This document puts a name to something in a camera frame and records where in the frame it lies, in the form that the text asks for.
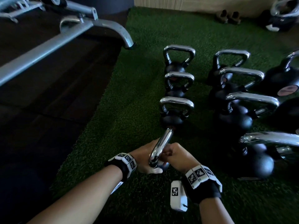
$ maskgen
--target person's left hand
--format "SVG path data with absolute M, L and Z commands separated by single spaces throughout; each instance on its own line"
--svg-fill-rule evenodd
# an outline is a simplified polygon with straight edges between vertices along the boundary
M 161 168 L 152 168 L 149 166 L 149 158 L 156 143 L 159 139 L 154 140 L 140 148 L 130 152 L 129 154 L 135 158 L 137 163 L 137 170 L 141 173 L 147 174 L 161 174 L 163 170 Z

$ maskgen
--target green turf mat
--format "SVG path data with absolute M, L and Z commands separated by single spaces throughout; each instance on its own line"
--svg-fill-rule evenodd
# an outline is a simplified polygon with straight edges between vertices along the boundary
M 195 110 L 172 142 L 181 143 L 218 176 L 223 184 L 223 203 L 236 223 L 298 223 L 298 187 L 291 179 L 273 176 L 265 182 L 240 182 L 223 172 L 225 166 L 216 165 L 213 141 L 220 132 L 211 127 L 213 111 L 207 107 L 211 87 L 204 84 L 213 54 L 220 49 L 251 52 L 244 67 L 266 71 L 278 65 L 286 50 L 277 42 L 277 34 L 251 20 L 243 20 L 239 26 L 223 25 L 212 15 L 148 8 L 131 9 L 126 28 L 137 47 L 122 49 L 94 117 L 59 170 L 52 186 L 54 197 L 99 171 L 104 161 L 118 152 L 129 152 L 163 134 L 158 111 L 158 101 L 164 96 L 162 51 L 167 45 L 181 44 L 196 49 L 187 69 L 196 79 L 187 94 Z M 178 52 L 170 55 L 174 59 L 185 57 Z M 235 58 L 226 56 L 221 61 L 232 63 Z M 234 76 L 234 80 L 245 79 Z M 266 129 L 256 121 L 253 131 Z M 173 168 L 162 175 L 135 173 L 109 198 L 99 218 L 132 223 L 198 223 L 195 205 L 189 205 L 186 213 L 170 208 L 170 183 L 179 176 Z

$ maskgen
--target person's right arm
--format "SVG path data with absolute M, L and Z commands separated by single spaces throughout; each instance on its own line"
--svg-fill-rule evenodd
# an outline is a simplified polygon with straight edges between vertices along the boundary
M 200 162 L 179 143 L 167 146 L 161 156 L 161 160 L 169 162 L 170 165 L 183 174 L 200 165 Z M 199 204 L 199 210 L 203 224 L 234 224 L 218 197 L 202 200 Z

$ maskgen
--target weight bench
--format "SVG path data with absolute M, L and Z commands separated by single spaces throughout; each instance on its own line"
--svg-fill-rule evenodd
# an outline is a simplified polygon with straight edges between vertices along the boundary
M 15 10 L 12 12 L 3 12 L 9 7 L 14 8 Z M 17 16 L 36 8 L 40 8 L 45 11 L 43 3 L 38 1 L 0 0 L 0 18 L 8 18 L 13 22 L 18 23 L 18 20 L 16 19 Z
M 78 16 L 66 16 L 61 20 L 61 33 L 59 35 L 0 67 L 0 86 L 93 26 L 109 28 L 116 31 L 123 39 L 125 49 L 132 49 L 134 47 L 134 42 L 127 30 L 117 22 L 98 19 L 95 8 L 68 0 L 41 1 L 47 5 L 56 5 L 68 10 L 77 11 L 79 14 Z M 85 17 L 85 14 L 92 15 L 92 18 Z

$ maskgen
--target hand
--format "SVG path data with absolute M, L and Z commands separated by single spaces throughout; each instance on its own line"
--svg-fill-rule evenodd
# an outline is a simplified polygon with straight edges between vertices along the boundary
M 163 172 L 161 168 L 152 168 L 149 166 L 150 155 L 159 139 L 154 140 L 140 148 L 130 152 L 129 154 L 135 158 L 137 170 L 141 173 L 160 174 Z
M 160 157 L 163 162 L 169 162 L 176 170 L 187 173 L 193 167 L 200 165 L 186 149 L 179 143 L 173 143 L 166 146 Z

